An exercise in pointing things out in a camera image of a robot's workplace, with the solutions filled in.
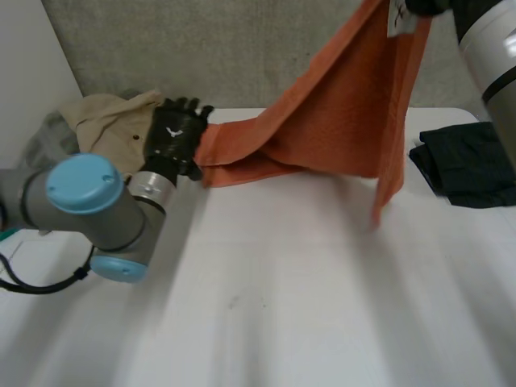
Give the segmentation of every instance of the folded black fabric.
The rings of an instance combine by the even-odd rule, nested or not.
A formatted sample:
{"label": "folded black fabric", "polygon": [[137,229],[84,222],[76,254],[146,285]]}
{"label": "folded black fabric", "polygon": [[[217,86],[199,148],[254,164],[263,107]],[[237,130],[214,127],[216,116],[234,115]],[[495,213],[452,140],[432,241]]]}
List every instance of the folded black fabric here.
{"label": "folded black fabric", "polygon": [[437,195],[454,206],[516,205],[516,173],[492,123],[470,123],[424,131],[410,159]]}

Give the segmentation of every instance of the white wall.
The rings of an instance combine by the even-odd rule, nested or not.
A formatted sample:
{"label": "white wall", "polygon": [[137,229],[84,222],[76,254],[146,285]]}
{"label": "white wall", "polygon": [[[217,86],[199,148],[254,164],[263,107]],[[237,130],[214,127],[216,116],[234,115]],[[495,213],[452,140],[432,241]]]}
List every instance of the white wall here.
{"label": "white wall", "polygon": [[41,120],[81,97],[40,0],[0,1],[0,161],[12,164]]}

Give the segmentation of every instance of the orange towel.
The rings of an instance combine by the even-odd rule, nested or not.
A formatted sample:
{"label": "orange towel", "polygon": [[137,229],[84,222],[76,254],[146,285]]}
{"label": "orange towel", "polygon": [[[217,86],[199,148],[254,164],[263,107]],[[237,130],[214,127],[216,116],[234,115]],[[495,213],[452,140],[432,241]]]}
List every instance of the orange towel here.
{"label": "orange towel", "polygon": [[210,125],[196,159],[220,187],[312,169],[378,177],[372,220],[402,187],[404,123],[430,20],[387,38],[389,0],[365,0],[260,116]]}

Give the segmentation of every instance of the beige shirt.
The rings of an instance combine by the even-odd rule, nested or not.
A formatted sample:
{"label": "beige shirt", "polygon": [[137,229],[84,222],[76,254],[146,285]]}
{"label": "beige shirt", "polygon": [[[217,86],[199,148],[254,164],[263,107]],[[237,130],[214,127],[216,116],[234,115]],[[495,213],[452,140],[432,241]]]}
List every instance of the beige shirt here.
{"label": "beige shirt", "polygon": [[106,157],[126,176],[144,164],[144,142],[152,113],[163,101],[157,91],[130,100],[94,94],[62,106],[59,112],[77,133],[81,152]]}

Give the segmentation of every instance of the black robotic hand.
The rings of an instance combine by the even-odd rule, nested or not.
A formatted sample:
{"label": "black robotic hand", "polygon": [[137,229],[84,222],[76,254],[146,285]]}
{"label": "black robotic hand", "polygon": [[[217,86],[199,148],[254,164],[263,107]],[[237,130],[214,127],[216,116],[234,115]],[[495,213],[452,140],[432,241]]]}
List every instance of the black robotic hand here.
{"label": "black robotic hand", "polygon": [[214,107],[206,105],[198,114],[199,100],[166,99],[154,110],[151,129],[144,145],[145,166],[167,177],[174,185],[177,175],[191,180],[202,179],[202,171],[195,164],[195,152],[208,128],[208,116]]}
{"label": "black robotic hand", "polygon": [[501,0],[406,0],[409,12],[431,17],[453,10],[457,39],[462,40],[468,29]]}

